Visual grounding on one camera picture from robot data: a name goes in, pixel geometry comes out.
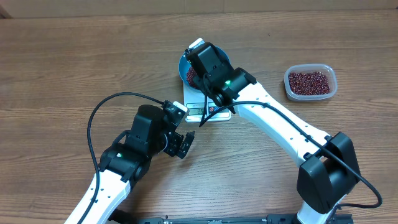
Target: wood grain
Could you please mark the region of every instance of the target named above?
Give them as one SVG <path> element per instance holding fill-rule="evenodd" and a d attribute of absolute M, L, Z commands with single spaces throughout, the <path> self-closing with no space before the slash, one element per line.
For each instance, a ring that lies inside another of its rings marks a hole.
<path fill-rule="evenodd" d="M 354 141 L 361 173 L 382 208 L 344 209 L 356 223 L 398 218 L 398 11 L 91 17 L 0 21 L 0 223 L 63 223 L 94 174 L 86 145 L 91 110 L 135 91 L 182 101 L 178 60 L 197 37 L 223 48 L 299 117 Z M 328 101 L 294 103 L 282 84 L 292 65 L 326 63 L 339 88 Z M 131 127 L 137 107 L 122 97 L 93 122 L 99 157 Z M 120 206 L 137 217 L 248 217 L 294 213 L 298 169 L 253 124 L 183 123 L 195 130 L 183 159 L 161 154 Z M 345 202 L 374 203 L 358 184 Z"/>
<path fill-rule="evenodd" d="M 7 18 L 395 9 L 398 0 L 0 0 Z"/>

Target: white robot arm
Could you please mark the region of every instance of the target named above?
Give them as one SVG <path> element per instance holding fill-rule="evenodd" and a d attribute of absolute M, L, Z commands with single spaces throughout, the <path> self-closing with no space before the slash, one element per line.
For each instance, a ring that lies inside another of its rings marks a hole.
<path fill-rule="evenodd" d="M 117 93 L 109 96 L 95 108 L 90 120 L 105 101 L 119 95 L 142 96 L 137 93 Z M 108 221 L 108 218 L 126 199 L 136 182 L 147 173 L 154 155 L 160 151 L 181 159 L 187 155 L 195 132 L 187 133 L 184 138 L 175 130 L 184 119 L 188 108 L 176 101 L 156 102 L 161 103 L 162 108 L 152 105 L 140 106 L 131 130 L 121 133 L 101 155 L 101 162 L 97 167 L 99 177 L 94 175 L 86 194 L 72 211 L 66 224 L 116 223 Z M 125 143 L 121 144 L 119 141 L 123 137 L 126 137 Z"/>
<path fill-rule="evenodd" d="M 262 103 L 268 103 L 289 117 L 297 126 L 302 130 L 305 130 L 307 134 L 311 135 L 314 140 L 319 142 L 321 145 L 326 144 L 325 137 L 329 136 L 328 133 L 314 128 L 283 107 L 273 99 L 268 92 L 266 92 L 260 83 L 257 82 L 254 85 L 249 84 L 241 90 L 239 92 L 239 97 L 234 100 L 234 102 L 240 101 L 259 101 Z M 284 118 L 272 110 L 263 108 L 261 105 L 236 105 L 234 108 L 240 117 L 251 121 L 270 136 L 278 145 L 280 145 L 298 167 L 305 162 L 304 156 L 306 154 L 314 154 L 319 150 L 319 147 L 306 141 L 307 139 L 291 124 L 286 122 Z M 307 203 L 303 202 L 302 208 L 298 211 L 297 219 L 301 223 L 321 224 L 326 222 L 326 219 L 332 211 L 333 210 L 330 210 L 330 212 L 326 214 L 321 214 L 316 212 Z"/>

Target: black cable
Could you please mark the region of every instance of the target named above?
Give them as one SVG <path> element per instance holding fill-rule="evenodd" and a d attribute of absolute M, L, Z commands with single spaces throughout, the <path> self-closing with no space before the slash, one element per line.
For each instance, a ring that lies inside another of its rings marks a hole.
<path fill-rule="evenodd" d="M 139 93 L 122 92 L 122 93 L 115 93 L 115 94 L 113 94 L 111 96 L 108 96 L 107 98 L 103 99 L 94 108 L 93 112 L 91 112 L 91 116 L 90 116 L 90 118 L 88 120 L 88 125 L 87 125 L 87 142 L 88 142 L 88 149 L 90 150 L 91 158 L 93 159 L 93 163 L 94 163 L 95 174 L 96 174 L 96 183 L 95 183 L 94 195 L 91 198 L 91 202 L 88 205 L 88 207 L 87 207 L 86 211 L 84 212 L 84 214 L 81 216 L 78 224 L 81 224 L 84 221 L 84 219 L 86 218 L 88 212 L 92 208 L 92 206 L 93 206 L 93 204 L 94 204 L 94 202 L 95 202 L 95 200 L 97 198 L 97 195 L 98 195 L 98 189 L 100 187 L 100 169 L 98 168 L 97 160 L 96 160 L 95 154 L 94 154 L 93 145 L 91 144 L 91 123 L 93 122 L 93 118 L 94 118 L 95 113 L 97 112 L 97 110 L 100 108 L 100 106 L 102 104 L 104 104 L 105 102 L 107 102 L 108 100 L 110 100 L 110 99 L 112 99 L 114 97 L 124 96 L 124 95 L 139 96 L 139 97 L 142 97 L 142 98 L 145 98 L 145 99 L 148 99 L 148 100 L 152 100 L 153 102 L 160 103 L 162 105 L 164 104 L 164 102 L 161 102 L 159 100 L 156 100 L 155 98 L 152 98 L 152 97 L 149 97 L 149 96 L 146 96 L 146 95 L 142 95 L 142 94 L 139 94 Z"/>
<path fill-rule="evenodd" d="M 283 117 L 289 124 L 291 124 L 300 134 L 302 134 L 306 139 L 308 139 L 310 142 L 312 142 L 314 145 L 319 147 L 322 152 L 324 152 L 327 156 L 331 157 L 334 159 L 336 162 L 338 162 L 341 166 L 343 166 L 345 169 L 349 170 L 352 174 L 355 175 L 356 178 L 358 178 L 360 181 L 362 181 L 369 189 L 372 190 L 372 192 L 375 194 L 377 197 L 377 203 L 373 205 L 361 205 L 361 204 L 355 204 L 355 203 L 342 203 L 336 205 L 337 208 L 341 207 L 355 207 L 355 208 L 377 208 L 382 204 L 382 197 L 380 193 L 377 191 L 377 189 L 369 182 L 367 181 L 364 177 L 359 175 L 355 170 L 353 170 L 350 166 L 348 166 L 345 162 L 343 162 L 339 157 L 335 156 L 333 153 L 331 153 L 329 150 L 327 150 L 325 147 L 323 147 L 321 144 L 316 142 L 311 136 L 309 136 L 307 133 L 305 133 L 300 127 L 298 127 L 290 118 L 288 118 L 285 114 L 280 112 L 277 108 L 271 106 L 269 103 L 262 103 L 258 101 L 240 101 L 240 102 L 235 102 L 227 106 L 223 106 L 221 108 L 218 108 L 216 111 L 212 112 L 207 116 L 204 120 L 203 123 L 201 122 L 199 127 L 204 125 L 206 121 L 208 121 L 211 117 L 213 117 L 215 114 L 219 113 L 220 111 L 223 111 L 225 109 L 229 109 L 233 106 L 236 105 L 243 105 L 243 104 L 250 104 L 250 105 L 261 105 L 263 108 L 269 108 L 272 111 L 276 112 L 279 116 Z"/>
<path fill-rule="evenodd" d="M 201 79 L 201 80 L 202 80 L 202 84 L 203 84 L 203 86 L 205 87 L 205 94 L 204 94 L 204 96 L 205 96 L 205 105 L 204 105 L 204 107 L 203 107 L 203 113 L 202 113 L 202 115 L 201 115 L 200 124 L 203 122 L 203 120 L 205 119 L 205 115 L 207 114 L 207 93 L 210 92 L 208 86 L 207 86 L 206 83 L 205 83 L 205 78 L 206 78 L 206 77 L 207 77 L 207 73 L 204 74 L 203 78 Z"/>

